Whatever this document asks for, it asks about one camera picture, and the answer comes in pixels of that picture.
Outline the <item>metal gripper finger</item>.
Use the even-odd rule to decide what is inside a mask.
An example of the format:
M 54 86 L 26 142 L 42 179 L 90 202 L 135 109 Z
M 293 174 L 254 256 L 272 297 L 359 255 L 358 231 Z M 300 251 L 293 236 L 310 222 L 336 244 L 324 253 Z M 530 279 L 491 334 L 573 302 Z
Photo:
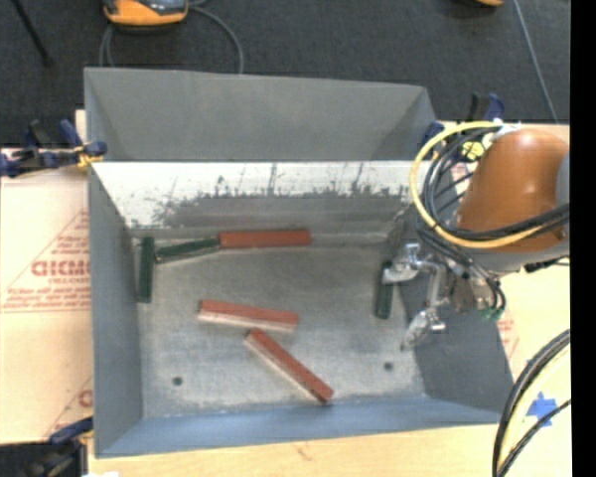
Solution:
M 400 283 L 412 280 L 418 273 L 433 273 L 437 264 L 428 256 L 420 254 L 419 243 L 407 243 L 396 255 L 382 264 L 382 283 Z
M 422 344 L 430 335 L 446 330 L 445 321 L 436 310 L 424 309 L 410 320 L 401 342 L 402 350 L 410 350 Z

